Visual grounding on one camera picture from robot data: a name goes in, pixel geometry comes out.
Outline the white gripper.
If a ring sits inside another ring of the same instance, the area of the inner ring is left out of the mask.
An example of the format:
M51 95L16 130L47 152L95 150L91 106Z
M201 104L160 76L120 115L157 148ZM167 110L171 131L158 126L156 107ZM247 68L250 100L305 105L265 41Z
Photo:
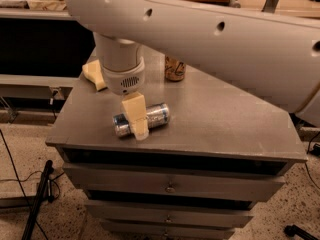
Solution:
M125 95L121 102L121 110L135 138L138 141L146 139L149 136L149 128L145 97L136 92L145 82L144 58L141 57L138 65L127 71L111 71L102 67L102 75L111 92L116 95Z

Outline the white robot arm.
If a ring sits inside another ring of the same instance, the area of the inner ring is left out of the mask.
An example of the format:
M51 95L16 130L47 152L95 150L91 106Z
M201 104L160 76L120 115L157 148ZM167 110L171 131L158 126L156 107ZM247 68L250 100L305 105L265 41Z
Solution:
M320 124L320 23L182 0L65 0L94 34L108 88L144 82L147 46Z

